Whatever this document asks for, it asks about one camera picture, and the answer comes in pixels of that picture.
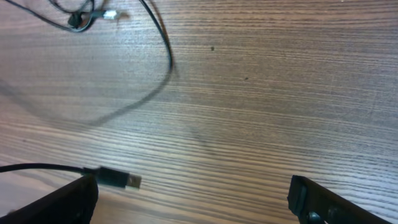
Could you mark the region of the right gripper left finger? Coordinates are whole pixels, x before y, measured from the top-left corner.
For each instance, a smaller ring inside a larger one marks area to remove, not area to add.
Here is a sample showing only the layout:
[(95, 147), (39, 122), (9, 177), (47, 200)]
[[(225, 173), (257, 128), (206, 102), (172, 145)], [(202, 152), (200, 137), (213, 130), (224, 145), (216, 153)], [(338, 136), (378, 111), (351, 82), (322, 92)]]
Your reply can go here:
[(97, 181), (85, 175), (1, 217), (1, 224), (90, 224), (97, 201)]

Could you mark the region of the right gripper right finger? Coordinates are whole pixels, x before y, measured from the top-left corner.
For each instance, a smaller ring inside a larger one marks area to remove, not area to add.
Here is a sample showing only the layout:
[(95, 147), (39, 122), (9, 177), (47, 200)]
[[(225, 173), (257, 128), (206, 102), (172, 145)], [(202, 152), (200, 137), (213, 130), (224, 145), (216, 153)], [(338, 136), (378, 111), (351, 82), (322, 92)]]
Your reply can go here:
[(287, 200), (301, 224), (391, 224), (304, 176), (292, 176)]

